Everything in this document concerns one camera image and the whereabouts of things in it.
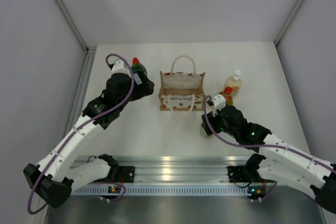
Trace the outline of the green red-capped bottle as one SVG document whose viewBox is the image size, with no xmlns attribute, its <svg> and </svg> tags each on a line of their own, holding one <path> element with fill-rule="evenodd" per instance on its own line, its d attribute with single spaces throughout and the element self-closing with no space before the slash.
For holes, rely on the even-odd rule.
<svg viewBox="0 0 336 224">
<path fill-rule="evenodd" d="M 136 73 L 138 76 L 147 76 L 147 70 L 145 66 L 140 63 L 137 57 L 132 59 L 132 66 L 131 66 L 133 73 Z"/>
</svg>

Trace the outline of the yellow dish soap bottle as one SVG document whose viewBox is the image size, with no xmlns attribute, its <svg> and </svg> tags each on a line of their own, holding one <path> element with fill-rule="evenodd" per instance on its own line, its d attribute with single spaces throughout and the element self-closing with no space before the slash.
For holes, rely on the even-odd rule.
<svg viewBox="0 0 336 224">
<path fill-rule="evenodd" d="M 222 90 L 221 92 L 219 92 L 219 94 L 221 94 L 226 101 L 226 105 L 233 105 L 233 97 L 232 97 L 232 87 L 226 87 L 224 90 Z"/>
</svg>

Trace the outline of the cream pump soap bottle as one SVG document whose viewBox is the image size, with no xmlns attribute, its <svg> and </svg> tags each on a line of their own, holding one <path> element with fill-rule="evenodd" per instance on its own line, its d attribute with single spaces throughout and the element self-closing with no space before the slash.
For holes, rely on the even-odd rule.
<svg viewBox="0 0 336 224">
<path fill-rule="evenodd" d="M 241 80 L 241 74 L 242 72 L 240 70 L 234 68 L 233 74 L 229 76 L 225 82 L 225 88 L 231 87 L 232 89 L 231 95 L 233 99 L 236 98 L 242 87 L 243 82 Z"/>
</svg>

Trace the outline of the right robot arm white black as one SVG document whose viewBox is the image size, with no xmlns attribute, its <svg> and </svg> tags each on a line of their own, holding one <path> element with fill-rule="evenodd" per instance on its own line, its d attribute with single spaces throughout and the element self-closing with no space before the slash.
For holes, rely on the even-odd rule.
<svg viewBox="0 0 336 224">
<path fill-rule="evenodd" d="M 205 112 L 201 127 L 208 136 L 224 132 L 236 140 L 232 146 L 254 154 L 245 164 L 249 180 L 272 180 L 312 198 L 335 213 L 335 164 L 312 156 L 278 138 L 262 125 L 248 122 L 234 106 Z"/>
</svg>

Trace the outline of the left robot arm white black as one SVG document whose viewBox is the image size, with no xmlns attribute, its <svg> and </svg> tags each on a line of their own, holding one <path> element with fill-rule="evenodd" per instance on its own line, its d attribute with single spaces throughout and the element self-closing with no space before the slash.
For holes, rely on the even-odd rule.
<svg viewBox="0 0 336 224">
<path fill-rule="evenodd" d="M 24 175 L 34 189 L 52 208 L 63 205 L 70 194 L 91 182 L 119 182 L 119 163 L 111 155 L 102 154 L 92 162 L 71 168 L 83 149 L 119 116 L 130 101 L 152 95 L 154 83 L 143 70 L 114 73 L 102 93 L 91 100 L 67 136 L 38 164 L 28 164 Z"/>
</svg>

